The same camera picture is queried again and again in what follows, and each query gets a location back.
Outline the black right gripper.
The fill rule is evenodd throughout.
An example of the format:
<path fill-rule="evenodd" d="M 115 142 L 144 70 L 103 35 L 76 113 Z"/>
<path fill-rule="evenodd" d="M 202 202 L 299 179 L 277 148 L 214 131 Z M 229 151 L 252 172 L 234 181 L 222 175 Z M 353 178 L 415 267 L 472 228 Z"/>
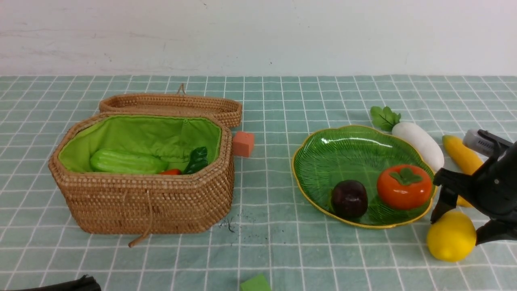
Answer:
<path fill-rule="evenodd" d="M 517 241 L 516 223 L 507 222 L 516 220 L 516 143 L 500 157 L 489 157 L 471 176 L 473 181 L 467 189 L 460 186 L 458 177 L 465 175 L 445 168 L 436 173 L 433 182 L 440 190 L 430 223 L 438 222 L 455 209 L 458 197 L 462 197 L 492 219 L 476 230 L 476 246 L 500 240 Z"/>

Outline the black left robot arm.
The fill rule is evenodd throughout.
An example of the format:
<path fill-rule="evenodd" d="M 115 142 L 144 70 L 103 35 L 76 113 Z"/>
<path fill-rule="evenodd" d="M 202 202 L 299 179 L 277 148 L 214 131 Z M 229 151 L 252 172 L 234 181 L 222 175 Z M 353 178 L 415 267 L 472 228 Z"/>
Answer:
<path fill-rule="evenodd" d="M 17 289 L 15 291 L 101 291 L 100 284 L 93 276 L 84 275 L 76 280 L 59 284 L 41 286 L 33 289 Z"/>

